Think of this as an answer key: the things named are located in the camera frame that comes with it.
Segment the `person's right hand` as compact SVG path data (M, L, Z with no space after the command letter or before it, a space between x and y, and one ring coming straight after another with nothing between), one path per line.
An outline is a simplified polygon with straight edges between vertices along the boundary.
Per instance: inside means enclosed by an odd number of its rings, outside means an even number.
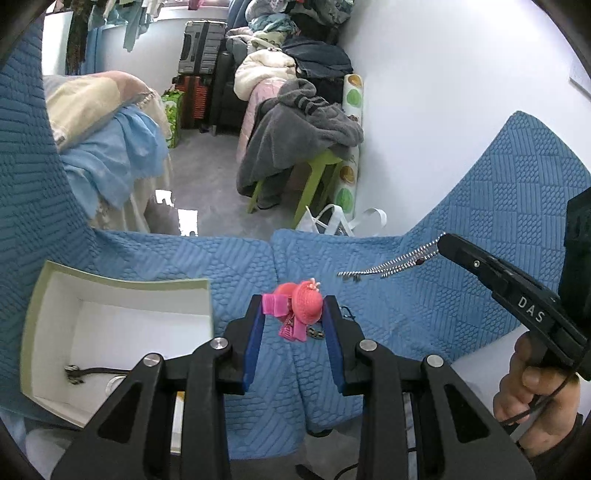
M553 368L540 368L530 359L530 334L523 334L515 344L510 369L493 400L497 420L508 419L528 410L536 395L549 396L565 380L566 375ZM580 381L573 377L549 402L519 443L529 458L541 455L557 446L575 426L580 404Z

